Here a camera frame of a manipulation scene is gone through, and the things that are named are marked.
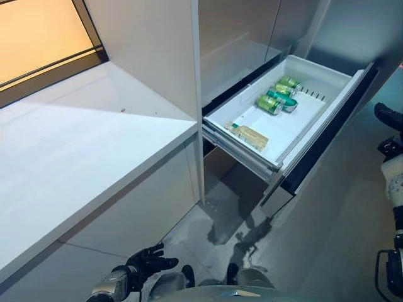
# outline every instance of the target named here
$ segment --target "gray floor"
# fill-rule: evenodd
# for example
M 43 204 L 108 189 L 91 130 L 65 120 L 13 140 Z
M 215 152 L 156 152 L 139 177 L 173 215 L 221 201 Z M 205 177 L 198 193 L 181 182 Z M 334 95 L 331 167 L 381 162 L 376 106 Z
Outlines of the gray floor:
M 164 239 L 166 255 L 180 259 L 178 269 L 192 265 L 198 284 L 222 281 L 235 262 L 261 269 L 276 289 L 314 301 L 381 301 L 375 256 L 392 248 L 394 221 L 377 145 L 395 131 L 376 120 L 373 107 L 381 101 L 401 111 L 402 90 L 398 69 L 335 138 L 299 197 L 272 220 L 256 206 L 264 185 L 255 175 L 236 164 L 216 179 L 206 167 L 208 204 L 195 206 Z

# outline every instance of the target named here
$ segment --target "refrigerator drawer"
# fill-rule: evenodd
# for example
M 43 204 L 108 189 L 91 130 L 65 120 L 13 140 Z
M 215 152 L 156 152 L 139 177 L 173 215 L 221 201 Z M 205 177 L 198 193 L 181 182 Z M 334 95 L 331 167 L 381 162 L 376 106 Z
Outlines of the refrigerator drawer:
M 270 182 L 273 173 L 286 177 L 322 132 L 337 119 L 342 108 L 346 106 L 348 115 L 352 112 L 362 96 L 354 92 L 360 87 L 371 66 L 358 70 L 351 77 L 290 55 L 204 116 L 203 136 L 266 182 Z M 293 96 L 298 106 L 292 113 L 282 111 L 273 116 L 258 108 L 256 100 L 285 75 L 300 81 L 303 89 Z M 266 136 L 266 147 L 258 151 L 232 134 L 226 127 L 233 123 L 246 125 Z

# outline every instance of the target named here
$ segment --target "soda can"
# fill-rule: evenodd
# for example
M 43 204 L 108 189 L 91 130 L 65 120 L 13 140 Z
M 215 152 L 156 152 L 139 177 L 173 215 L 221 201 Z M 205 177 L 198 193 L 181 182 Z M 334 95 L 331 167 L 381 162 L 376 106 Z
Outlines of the soda can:
M 288 87 L 286 85 L 280 84 L 280 83 L 275 84 L 273 86 L 273 89 L 279 93 L 284 94 L 285 96 L 288 96 L 289 98 L 292 97 L 296 93 L 295 89 Z
M 301 83 L 299 83 L 299 81 L 297 81 L 297 80 L 295 80 L 295 79 L 292 79 L 291 77 L 282 77 L 282 78 L 278 81 L 278 83 L 280 83 L 280 84 L 282 84 L 282 85 L 284 85 L 284 86 L 293 88 L 293 89 L 295 89 L 296 91 L 301 91 L 301 89 L 302 89 Z
M 283 105 L 281 102 L 265 95 L 262 94 L 261 96 L 258 97 L 258 100 L 256 101 L 258 106 L 262 108 L 263 110 L 266 110 L 267 112 L 271 113 L 272 115 L 278 115 L 283 108 Z
M 288 96 L 270 88 L 266 95 L 279 101 L 283 105 L 283 111 L 292 112 L 298 106 L 298 102 Z

